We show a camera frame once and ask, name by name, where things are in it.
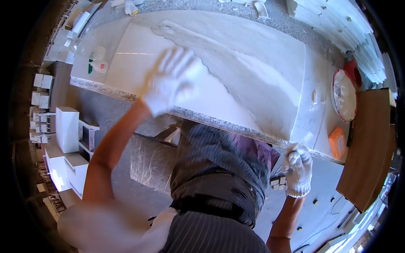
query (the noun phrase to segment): white work glove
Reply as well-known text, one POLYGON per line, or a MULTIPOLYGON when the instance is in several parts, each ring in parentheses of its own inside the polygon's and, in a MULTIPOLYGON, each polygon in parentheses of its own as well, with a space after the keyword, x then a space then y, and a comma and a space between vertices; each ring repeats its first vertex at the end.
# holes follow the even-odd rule
POLYGON ((287 148, 284 156, 282 171, 286 173, 287 195, 301 198, 311 190, 312 158, 309 150, 295 143, 287 148))
POLYGON ((190 99, 197 93, 193 80, 202 70, 202 63, 190 50, 175 47, 163 53, 157 70, 142 96, 153 117, 171 109, 174 103, 190 99))

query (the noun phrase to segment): hand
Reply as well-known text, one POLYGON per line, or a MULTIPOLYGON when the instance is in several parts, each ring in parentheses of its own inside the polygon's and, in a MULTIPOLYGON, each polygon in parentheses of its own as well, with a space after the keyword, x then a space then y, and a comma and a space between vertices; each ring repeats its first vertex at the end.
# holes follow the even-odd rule
POLYGON ((182 47, 167 50, 161 59, 142 96, 153 117, 166 112, 174 103, 195 96, 192 81, 202 70, 200 59, 182 47))
POLYGON ((311 190, 312 158, 309 150, 298 143, 287 148, 282 170, 286 173, 287 195, 301 198, 311 190))

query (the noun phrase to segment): orange box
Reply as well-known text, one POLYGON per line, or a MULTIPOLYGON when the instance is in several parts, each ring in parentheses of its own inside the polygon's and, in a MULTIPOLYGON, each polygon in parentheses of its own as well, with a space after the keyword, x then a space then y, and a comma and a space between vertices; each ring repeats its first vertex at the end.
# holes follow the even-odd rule
POLYGON ((335 128, 333 133, 329 136, 330 149, 335 159, 342 157, 346 151, 345 135, 343 129, 335 128))

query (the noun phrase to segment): white powder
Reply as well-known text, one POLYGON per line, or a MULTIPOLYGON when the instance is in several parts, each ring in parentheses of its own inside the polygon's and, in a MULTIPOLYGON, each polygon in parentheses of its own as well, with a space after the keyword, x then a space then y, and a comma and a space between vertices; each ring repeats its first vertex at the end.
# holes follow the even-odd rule
POLYGON ((340 116, 347 122, 354 119, 356 112, 356 89, 352 81, 341 70, 335 76, 333 96, 340 116))

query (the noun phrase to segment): glove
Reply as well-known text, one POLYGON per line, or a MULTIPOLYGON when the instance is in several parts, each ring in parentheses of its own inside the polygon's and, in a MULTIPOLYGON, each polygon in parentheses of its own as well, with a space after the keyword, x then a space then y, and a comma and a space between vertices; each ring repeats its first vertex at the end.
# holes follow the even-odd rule
POLYGON ((142 96, 153 117, 171 109, 175 103, 190 99, 197 90, 192 81, 202 71, 202 62, 190 50, 167 50, 142 96))
POLYGON ((286 173, 287 195, 301 198, 311 190, 312 158, 309 150, 298 143, 287 148, 282 171, 286 173))

